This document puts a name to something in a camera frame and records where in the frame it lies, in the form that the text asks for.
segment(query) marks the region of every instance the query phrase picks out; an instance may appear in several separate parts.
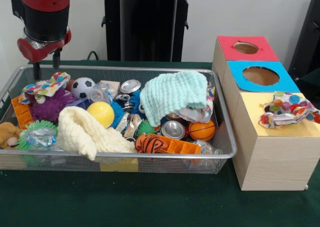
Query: red box top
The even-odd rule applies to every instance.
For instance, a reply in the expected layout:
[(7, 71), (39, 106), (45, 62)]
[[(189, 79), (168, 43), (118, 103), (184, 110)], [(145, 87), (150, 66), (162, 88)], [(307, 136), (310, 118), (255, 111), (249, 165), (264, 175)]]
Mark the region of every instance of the red box top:
[(218, 36), (227, 61), (279, 61), (263, 36)]

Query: polka dot cloth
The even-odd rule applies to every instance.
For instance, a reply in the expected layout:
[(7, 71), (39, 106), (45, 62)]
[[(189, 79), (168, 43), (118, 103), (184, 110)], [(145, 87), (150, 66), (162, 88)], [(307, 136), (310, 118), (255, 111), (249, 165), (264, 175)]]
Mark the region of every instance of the polka dot cloth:
[(273, 102), (263, 105), (268, 112), (264, 113), (259, 124), (265, 128), (281, 128), (301, 122), (303, 119), (320, 124), (320, 110), (306, 98), (296, 94), (276, 91)]
[(56, 72), (48, 80), (40, 80), (37, 83), (29, 84), (24, 87), (21, 91), (21, 95), (18, 97), (18, 101), (21, 104), (30, 104), (28, 95), (42, 95), (52, 97), (56, 91), (62, 86), (66, 85), (70, 80), (70, 75), (66, 72)]

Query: metal mesh basket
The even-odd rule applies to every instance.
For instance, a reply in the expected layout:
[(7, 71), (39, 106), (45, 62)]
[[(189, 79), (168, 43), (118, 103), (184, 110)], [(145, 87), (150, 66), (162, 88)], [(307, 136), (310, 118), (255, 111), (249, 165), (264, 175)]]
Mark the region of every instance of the metal mesh basket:
[[(142, 87), (152, 78), (163, 73), (174, 73), (183, 69), (131, 68), (131, 67), (95, 67), (95, 66), (61, 66), (59, 71), (67, 72), (73, 79), (89, 77), (96, 83), (100, 80), (123, 83), (129, 79), (141, 82)], [(237, 147), (230, 124), (221, 86), (216, 74), (210, 70), (197, 70), (204, 74), (216, 87), (217, 98), (214, 104), (213, 120), (217, 128), (210, 143), (221, 149), (223, 154), (147, 154), (147, 153), (98, 153), (94, 161), (76, 152), (38, 151), (38, 150), (5, 150), (0, 149), (1, 170), (39, 170), (39, 171), (118, 171), (145, 173), (198, 173), (217, 174), (226, 160), (232, 158)], [(42, 78), (49, 79), (55, 70), (42, 68)], [(0, 93), (0, 100), (6, 97), (15, 98), (21, 89), (34, 83), (31, 66), (21, 67), (10, 77)], [(12, 106), (5, 109), (1, 122), (12, 122), (17, 119)]]

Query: cream knit cloth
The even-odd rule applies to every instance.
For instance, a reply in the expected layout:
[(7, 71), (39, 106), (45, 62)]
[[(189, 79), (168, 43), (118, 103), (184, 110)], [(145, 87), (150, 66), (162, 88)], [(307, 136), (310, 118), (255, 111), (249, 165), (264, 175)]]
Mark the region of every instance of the cream knit cloth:
[(89, 112), (66, 107), (59, 114), (57, 141), (65, 151), (95, 160), (97, 152), (136, 153), (135, 145), (112, 127), (105, 129)]
[(194, 70), (163, 73), (149, 80), (140, 93), (140, 103), (152, 127), (166, 115), (186, 108), (207, 106), (207, 79)]

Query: white wall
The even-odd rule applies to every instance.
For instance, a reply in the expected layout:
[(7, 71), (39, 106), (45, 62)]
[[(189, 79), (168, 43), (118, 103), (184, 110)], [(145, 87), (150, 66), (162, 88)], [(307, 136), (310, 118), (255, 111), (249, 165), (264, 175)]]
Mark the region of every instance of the white wall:
[(289, 68), (310, 0), (189, 0), (183, 61), (212, 61), (217, 35), (266, 36)]
[[(288, 68), (310, 0), (189, 0), (189, 30), (185, 32), (183, 61), (211, 62), (217, 35), (266, 36)], [(23, 23), (12, 15), (11, 0), (0, 0), (0, 83), (27, 61), (16, 40)], [(106, 33), (101, 28), (104, 0), (71, 0), (72, 40), (63, 60), (83, 60), (95, 50), (106, 59)]]

